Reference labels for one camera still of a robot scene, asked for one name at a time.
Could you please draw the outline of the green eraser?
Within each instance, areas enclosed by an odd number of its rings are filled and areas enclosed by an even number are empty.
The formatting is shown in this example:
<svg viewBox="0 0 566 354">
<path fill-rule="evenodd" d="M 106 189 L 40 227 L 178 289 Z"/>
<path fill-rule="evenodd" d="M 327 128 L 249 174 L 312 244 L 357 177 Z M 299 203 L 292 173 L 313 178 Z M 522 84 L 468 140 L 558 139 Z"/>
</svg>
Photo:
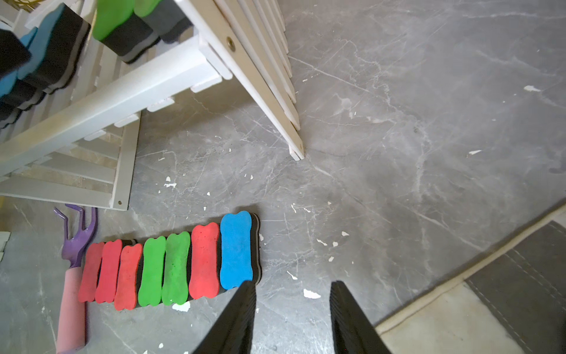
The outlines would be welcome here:
<svg viewBox="0 0 566 354">
<path fill-rule="evenodd" d="M 153 29 L 134 13 L 134 0 L 100 0 L 93 37 L 126 64 L 135 62 L 159 43 Z"/>
<path fill-rule="evenodd" d="M 177 41 L 192 26 L 173 0 L 135 0 L 134 13 L 166 44 Z"/>
<path fill-rule="evenodd" d="M 166 242 L 162 302 L 166 306 L 183 305 L 189 295 L 187 263 L 190 251 L 190 233 L 171 234 Z"/>
<path fill-rule="evenodd" d="M 166 242 L 166 237 L 160 236 L 150 238 L 144 244 L 142 281 L 138 292 L 141 307 L 157 306 L 162 301 Z"/>
</svg>

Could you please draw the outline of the red eraser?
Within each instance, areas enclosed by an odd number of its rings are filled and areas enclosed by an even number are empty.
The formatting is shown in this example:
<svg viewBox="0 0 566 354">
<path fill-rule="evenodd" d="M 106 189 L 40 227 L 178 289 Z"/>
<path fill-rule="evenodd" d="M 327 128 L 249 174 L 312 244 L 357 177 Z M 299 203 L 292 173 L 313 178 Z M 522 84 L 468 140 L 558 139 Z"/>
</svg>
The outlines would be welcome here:
<svg viewBox="0 0 566 354">
<path fill-rule="evenodd" d="M 120 256 L 119 274 L 114 298 L 117 311 L 133 310 L 137 304 L 137 273 L 143 245 L 126 246 Z"/>
<path fill-rule="evenodd" d="M 83 267 L 83 275 L 78 293 L 78 300 L 80 302 L 94 302 L 95 300 L 104 245 L 104 242 L 93 243 L 86 252 L 85 265 Z"/>
<path fill-rule="evenodd" d="M 112 303 L 114 301 L 122 249 L 136 244 L 136 240 L 119 239 L 106 242 L 103 246 L 100 276 L 95 291 L 95 301 L 97 303 Z"/>
<path fill-rule="evenodd" d="M 214 298 L 219 294 L 218 239 L 220 227 L 215 222 L 198 225 L 192 231 L 192 265 L 189 291 L 193 299 Z"/>
</svg>

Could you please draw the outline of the grey work glove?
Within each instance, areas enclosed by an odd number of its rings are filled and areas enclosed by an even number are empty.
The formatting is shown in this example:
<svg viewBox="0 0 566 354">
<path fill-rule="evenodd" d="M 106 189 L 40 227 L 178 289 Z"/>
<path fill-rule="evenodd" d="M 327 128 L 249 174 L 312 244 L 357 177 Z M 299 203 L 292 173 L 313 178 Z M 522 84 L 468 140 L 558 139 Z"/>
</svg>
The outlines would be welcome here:
<svg viewBox="0 0 566 354">
<path fill-rule="evenodd" d="M 392 353 L 564 353 L 565 207 L 376 327 Z"/>
</svg>

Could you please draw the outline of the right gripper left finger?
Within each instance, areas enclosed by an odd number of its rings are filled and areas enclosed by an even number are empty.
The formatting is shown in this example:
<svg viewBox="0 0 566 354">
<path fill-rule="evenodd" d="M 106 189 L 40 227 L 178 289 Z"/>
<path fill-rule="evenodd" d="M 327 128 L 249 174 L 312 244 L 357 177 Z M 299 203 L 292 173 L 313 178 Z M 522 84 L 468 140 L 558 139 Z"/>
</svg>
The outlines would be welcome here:
<svg viewBox="0 0 566 354">
<path fill-rule="evenodd" d="M 255 314 L 256 285 L 245 281 L 193 353 L 250 353 Z"/>
</svg>

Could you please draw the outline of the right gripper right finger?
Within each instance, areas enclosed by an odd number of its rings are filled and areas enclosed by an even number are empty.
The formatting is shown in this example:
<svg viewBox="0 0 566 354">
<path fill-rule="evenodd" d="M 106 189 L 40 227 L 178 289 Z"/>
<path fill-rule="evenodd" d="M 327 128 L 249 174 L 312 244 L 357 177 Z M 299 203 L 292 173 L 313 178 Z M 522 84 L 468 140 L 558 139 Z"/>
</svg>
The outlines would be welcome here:
<svg viewBox="0 0 566 354">
<path fill-rule="evenodd" d="M 391 354 L 346 284 L 339 280 L 331 284 L 330 314 L 335 353 Z"/>
</svg>

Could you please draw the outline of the blue eraser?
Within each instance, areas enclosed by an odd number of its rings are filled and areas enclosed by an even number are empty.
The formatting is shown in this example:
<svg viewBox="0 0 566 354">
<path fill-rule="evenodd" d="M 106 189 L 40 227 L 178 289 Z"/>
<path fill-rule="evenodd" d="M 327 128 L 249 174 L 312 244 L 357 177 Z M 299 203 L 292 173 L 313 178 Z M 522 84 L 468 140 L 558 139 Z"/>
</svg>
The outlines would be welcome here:
<svg viewBox="0 0 566 354">
<path fill-rule="evenodd" d="M 21 116 L 22 111 L 16 107 L 0 104 L 0 129 L 7 128 L 7 126 L 15 123 Z"/>
<path fill-rule="evenodd" d="M 261 280 L 259 228 L 259 217 L 248 211 L 222 218 L 220 282 L 225 290 Z"/>
<path fill-rule="evenodd" d="M 1 30 L 1 103 L 27 111 L 38 104 L 44 93 L 18 79 L 18 70 L 32 59 L 29 49 L 38 28 L 34 27 L 22 38 L 13 32 Z"/>
<path fill-rule="evenodd" d="M 31 59 L 18 69 L 18 79 L 47 94 L 67 87 L 90 29 L 90 23 L 59 4 L 41 22 L 29 47 Z"/>
</svg>

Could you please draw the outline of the white two-tier slatted shelf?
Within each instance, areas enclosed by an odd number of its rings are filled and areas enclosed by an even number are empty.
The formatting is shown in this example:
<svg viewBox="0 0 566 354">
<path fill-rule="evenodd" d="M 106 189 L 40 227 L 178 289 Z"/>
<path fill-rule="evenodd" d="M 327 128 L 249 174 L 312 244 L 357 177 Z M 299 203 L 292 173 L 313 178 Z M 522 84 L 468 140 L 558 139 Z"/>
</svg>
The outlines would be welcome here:
<svg viewBox="0 0 566 354">
<path fill-rule="evenodd" d="M 276 1 L 180 1 L 193 22 L 175 44 L 122 62 L 88 38 L 78 72 L 1 131 L 1 194 L 128 208 L 143 111 L 238 79 L 295 160 L 305 156 L 291 83 L 285 23 Z"/>
</svg>

